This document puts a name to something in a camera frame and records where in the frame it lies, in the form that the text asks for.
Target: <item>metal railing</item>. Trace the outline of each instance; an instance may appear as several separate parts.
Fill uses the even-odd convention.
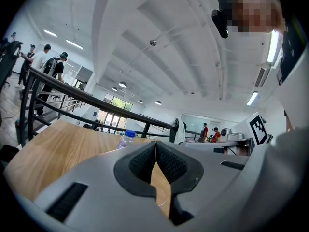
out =
[[[42,92],[39,87],[41,86],[41,83],[44,83],[45,85],[48,85],[51,87],[53,90],[56,90],[58,93],[53,93],[53,92]],[[31,94],[31,99],[30,99],[30,105],[26,106],[27,100],[28,100],[28,95]],[[46,102],[40,99],[38,96],[39,95],[64,95],[61,101],[53,101],[53,102]],[[73,102],[74,104],[69,104],[66,106],[63,106],[64,103],[66,102]],[[91,124],[94,126],[98,127],[103,127],[103,128],[108,128],[108,129],[113,129],[115,131],[125,131],[126,129],[123,128],[118,128],[114,126],[108,126],[101,124],[99,122],[95,122],[80,116],[77,116],[73,113],[70,113],[70,111],[73,112],[74,109],[82,106],[84,104],[89,104],[91,106],[97,107],[102,111],[105,112],[111,112],[114,113],[118,116],[125,117],[125,118],[130,118],[133,120],[137,120],[140,122],[145,123],[145,127],[143,131],[136,131],[136,134],[141,134],[142,138],[146,138],[147,135],[149,136],[158,136],[158,137],[169,137],[168,135],[160,135],[160,134],[152,134],[148,133],[149,127],[151,125],[164,128],[164,129],[171,129],[172,126],[170,124],[161,122],[156,119],[152,119],[146,116],[138,115],[132,112],[129,112],[127,110],[124,110],[122,108],[113,106],[111,104],[108,104],[102,100],[99,100],[97,98],[92,97],[88,93],[79,90],[75,87],[72,87],[70,85],[67,85],[65,83],[62,83],[55,78],[50,77],[49,75],[36,70],[34,68],[30,68],[29,70],[29,77],[27,79],[26,87],[23,93],[23,98],[22,98],[22,103],[21,103],[21,110],[20,110],[20,138],[21,138],[21,144],[24,146],[26,144],[25,140],[25,128],[28,126],[28,138],[29,140],[33,139],[34,135],[37,135],[37,130],[42,128],[43,126],[47,125],[49,126],[51,122],[55,119],[59,119],[61,115],[65,115],[68,117],[71,117],[73,119],[85,122],[87,124]],[[42,115],[36,115],[34,114],[34,110],[38,107],[48,107],[51,109],[51,111],[42,114]],[[26,110],[28,110],[28,122],[25,121],[25,113]],[[51,114],[53,111],[57,112],[58,115],[55,117],[52,117],[48,120],[44,119],[46,118],[47,115]],[[42,125],[34,128],[33,123],[34,121],[39,121],[42,123]],[[187,133],[199,135],[199,133],[191,132],[191,131],[186,131]]]

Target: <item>water bottle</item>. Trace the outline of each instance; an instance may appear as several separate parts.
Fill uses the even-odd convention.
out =
[[[128,147],[133,143],[133,139],[135,137],[135,131],[126,130],[125,134],[120,138],[119,143],[117,144],[116,149],[122,149],[124,147]]]

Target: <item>desk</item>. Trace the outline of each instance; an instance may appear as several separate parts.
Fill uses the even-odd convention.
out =
[[[73,125],[58,120],[35,136],[11,160],[4,174],[11,187],[34,201],[53,181],[81,161],[116,149],[120,136]],[[150,139],[134,138],[141,144]],[[151,185],[157,188],[157,204],[168,216],[170,184],[155,164]]]

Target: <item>black cable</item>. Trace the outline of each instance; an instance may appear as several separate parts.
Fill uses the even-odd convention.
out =
[[[235,152],[233,150],[231,150],[229,147],[227,147],[230,151],[232,151],[234,153],[234,155],[236,156]]]
[[[19,112],[20,112],[20,111],[18,111],[18,112],[17,112],[15,115],[13,115],[12,117],[4,117],[4,118],[2,118],[2,120],[6,119],[6,118],[13,118],[13,117],[15,117]]]

